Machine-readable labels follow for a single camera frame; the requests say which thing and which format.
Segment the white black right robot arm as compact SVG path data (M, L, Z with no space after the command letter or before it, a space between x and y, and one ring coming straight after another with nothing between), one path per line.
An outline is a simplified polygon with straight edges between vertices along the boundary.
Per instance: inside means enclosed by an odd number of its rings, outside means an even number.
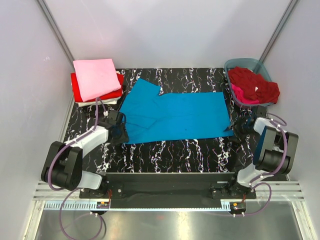
M227 184L230 197L239 198L245 190L252 189L265 178L291 171L299 136L284 130L285 126L287 123L282 118L269 118L267 108L258 105L250 116L238 119L224 130L233 131L237 143L251 133L260 136L252 163L239 170Z

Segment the blue t shirt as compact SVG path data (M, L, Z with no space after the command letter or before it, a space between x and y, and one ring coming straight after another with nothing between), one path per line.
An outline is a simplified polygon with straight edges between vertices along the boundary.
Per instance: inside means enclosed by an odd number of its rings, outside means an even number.
M166 93L138 79L120 112L126 116L129 144L233 136L222 92Z

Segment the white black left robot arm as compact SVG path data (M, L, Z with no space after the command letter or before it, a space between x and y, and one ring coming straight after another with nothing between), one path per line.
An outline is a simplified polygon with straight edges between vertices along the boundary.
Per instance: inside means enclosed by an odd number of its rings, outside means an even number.
M46 156L41 180L54 191L90 189L95 197L103 198L108 193L103 176L83 170L83 159L102 144L127 143L129 136L125 124L124 113L110 110L104 121L96 121L80 136L66 142L53 142Z

